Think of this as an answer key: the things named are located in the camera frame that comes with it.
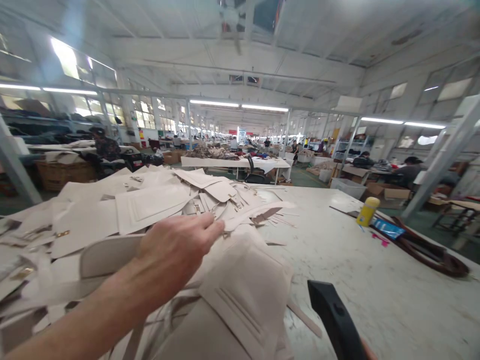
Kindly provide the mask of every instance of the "hand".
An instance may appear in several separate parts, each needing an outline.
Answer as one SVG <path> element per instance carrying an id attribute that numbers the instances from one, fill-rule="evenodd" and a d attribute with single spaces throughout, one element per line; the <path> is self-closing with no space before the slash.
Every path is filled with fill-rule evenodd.
<path id="1" fill-rule="evenodd" d="M 200 267 L 224 231 L 210 212 L 157 222 L 142 238 L 137 257 L 127 265 L 152 311 L 177 294 Z"/>
<path id="2" fill-rule="evenodd" d="M 370 349 L 367 342 L 362 338 L 360 338 L 360 340 L 361 340 L 361 344 L 363 345 L 363 349 L 365 350 L 367 360 L 378 360 L 379 358 L 374 354 L 372 349 Z"/>

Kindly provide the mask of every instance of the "yellow bottle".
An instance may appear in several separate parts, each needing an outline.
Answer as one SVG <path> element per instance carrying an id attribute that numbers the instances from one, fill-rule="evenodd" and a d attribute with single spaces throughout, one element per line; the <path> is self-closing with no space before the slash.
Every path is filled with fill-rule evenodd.
<path id="1" fill-rule="evenodd" d="M 356 218 L 356 223 L 360 226 L 369 226 L 370 221 L 374 217 L 375 211 L 380 205 L 380 200 L 376 197 L 368 197 L 365 200 L 365 204 L 361 208 L 358 217 Z"/>

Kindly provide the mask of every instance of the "office chair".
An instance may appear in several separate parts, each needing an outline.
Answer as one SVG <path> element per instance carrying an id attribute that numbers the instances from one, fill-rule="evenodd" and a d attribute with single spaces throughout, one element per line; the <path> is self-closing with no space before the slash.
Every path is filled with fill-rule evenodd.
<path id="1" fill-rule="evenodd" d="M 254 161 L 252 157 L 248 155 L 246 157 L 250 164 L 250 173 L 246 176 L 245 182 L 248 184 L 270 184 L 270 180 L 265 175 L 254 174 Z"/>

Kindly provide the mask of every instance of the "worker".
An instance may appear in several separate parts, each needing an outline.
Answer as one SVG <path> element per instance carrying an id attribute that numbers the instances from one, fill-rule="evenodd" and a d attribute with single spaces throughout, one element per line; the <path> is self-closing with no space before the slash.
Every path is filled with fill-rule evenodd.
<path id="1" fill-rule="evenodd" d="M 4 360 L 100 359 L 184 288 L 224 228 L 210 212 L 157 222 L 133 260 Z M 362 344 L 367 360 L 377 360 L 363 339 Z"/>
<path id="2" fill-rule="evenodd" d="M 89 129 L 95 139 L 96 154 L 109 162 L 119 160 L 120 146 L 115 140 L 105 136 L 105 130 L 101 127 L 93 126 Z"/>
<path id="3" fill-rule="evenodd" d="M 180 149 L 182 146 L 182 142 L 178 135 L 173 135 L 173 146 L 175 149 Z"/>
<path id="4" fill-rule="evenodd" d="M 237 137 L 234 136 L 230 141 L 230 152 L 236 153 L 239 150 L 239 143 L 237 142 Z"/>
<path id="5" fill-rule="evenodd" d="M 403 175 L 403 179 L 398 183 L 399 186 L 412 190 L 417 175 L 422 171 L 421 164 L 423 161 L 416 156 L 409 156 L 404 163 L 405 166 L 393 169 L 393 172 Z"/>
<path id="6" fill-rule="evenodd" d="M 295 165 L 299 159 L 299 146 L 297 145 L 297 140 L 293 140 L 293 143 L 291 144 L 291 152 L 294 154 L 292 165 Z"/>
<path id="7" fill-rule="evenodd" d="M 360 156 L 353 159 L 352 164 L 356 168 L 370 169 L 375 164 L 375 161 L 370 158 L 370 153 L 368 151 L 364 151 Z"/>

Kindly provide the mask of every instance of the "black handle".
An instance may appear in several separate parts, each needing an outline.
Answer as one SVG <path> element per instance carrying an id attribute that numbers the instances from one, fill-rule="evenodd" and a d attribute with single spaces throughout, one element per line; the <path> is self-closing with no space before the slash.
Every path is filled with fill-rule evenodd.
<path id="1" fill-rule="evenodd" d="M 335 287 L 313 280 L 307 284 L 311 306 L 320 316 L 338 360 L 367 360 L 357 328 Z"/>

